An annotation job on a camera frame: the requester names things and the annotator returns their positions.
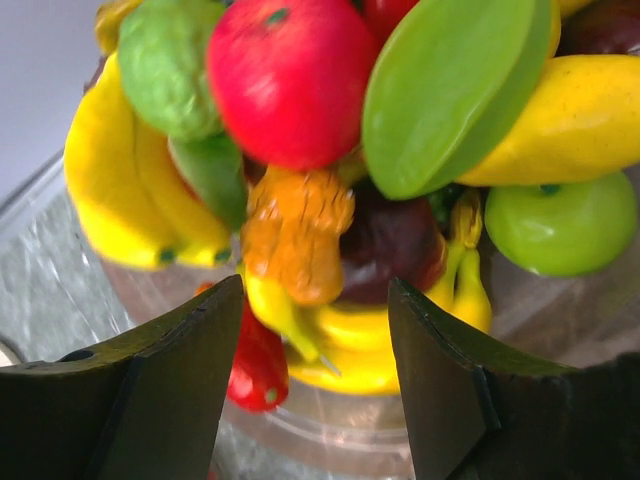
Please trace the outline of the red apple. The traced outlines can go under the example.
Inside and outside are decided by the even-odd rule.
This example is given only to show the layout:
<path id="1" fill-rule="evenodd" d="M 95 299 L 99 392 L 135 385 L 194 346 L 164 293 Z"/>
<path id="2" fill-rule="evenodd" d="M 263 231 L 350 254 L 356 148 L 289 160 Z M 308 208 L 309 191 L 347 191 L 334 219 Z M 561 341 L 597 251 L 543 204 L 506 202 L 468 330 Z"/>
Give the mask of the red apple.
<path id="1" fill-rule="evenodd" d="M 308 170 L 358 144 L 378 52 L 348 1 L 236 1 L 214 29 L 206 66 L 241 149 L 264 165 Z"/>

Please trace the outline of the tan ginger root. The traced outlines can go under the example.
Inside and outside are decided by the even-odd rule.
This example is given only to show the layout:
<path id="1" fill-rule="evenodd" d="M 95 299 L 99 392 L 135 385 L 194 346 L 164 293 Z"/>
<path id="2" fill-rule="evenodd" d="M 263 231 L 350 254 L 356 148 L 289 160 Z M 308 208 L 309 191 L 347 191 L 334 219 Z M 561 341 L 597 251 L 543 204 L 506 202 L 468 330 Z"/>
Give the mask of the tan ginger root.
<path id="1" fill-rule="evenodd" d="M 301 305 L 337 299 L 339 240 L 354 210 L 353 191 L 334 172 L 268 167 L 250 192 L 241 232 L 247 271 L 278 282 Z"/>

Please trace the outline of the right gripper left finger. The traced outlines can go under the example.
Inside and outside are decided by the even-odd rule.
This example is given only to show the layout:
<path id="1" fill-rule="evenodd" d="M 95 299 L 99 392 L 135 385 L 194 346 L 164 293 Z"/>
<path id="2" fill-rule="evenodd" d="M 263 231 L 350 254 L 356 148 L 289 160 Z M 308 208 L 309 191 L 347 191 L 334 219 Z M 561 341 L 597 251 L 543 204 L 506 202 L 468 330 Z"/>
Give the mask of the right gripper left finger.
<path id="1" fill-rule="evenodd" d="M 231 276 L 110 340 L 1 371 L 5 479 L 204 479 L 234 356 Z"/>

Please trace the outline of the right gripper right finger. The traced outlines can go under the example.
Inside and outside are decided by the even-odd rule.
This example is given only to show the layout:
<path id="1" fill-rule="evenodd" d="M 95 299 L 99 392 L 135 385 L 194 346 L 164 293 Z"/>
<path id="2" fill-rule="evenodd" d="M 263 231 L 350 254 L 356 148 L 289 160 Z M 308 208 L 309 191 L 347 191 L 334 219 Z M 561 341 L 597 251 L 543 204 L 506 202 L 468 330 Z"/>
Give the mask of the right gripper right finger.
<path id="1" fill-rule="evenodd" d="M 635 479 L 639 356 L 583 369 L 510 347 L 403 280 L 389 325 L 419 479 Z"/>

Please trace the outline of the green apple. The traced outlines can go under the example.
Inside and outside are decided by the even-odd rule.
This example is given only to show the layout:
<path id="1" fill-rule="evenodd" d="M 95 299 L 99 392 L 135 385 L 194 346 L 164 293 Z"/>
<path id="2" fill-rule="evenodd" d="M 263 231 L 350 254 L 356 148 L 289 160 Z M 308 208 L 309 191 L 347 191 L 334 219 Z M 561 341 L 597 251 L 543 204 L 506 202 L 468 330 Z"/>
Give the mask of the green apple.
<path id="1" fill-rule="evenodd" d="M 485 225 L 513 264 L 543 276 L 577 276 L 602 269 L 627 249 L 638 205 L 623 172 L 572 184 L 493 187 Z"/>

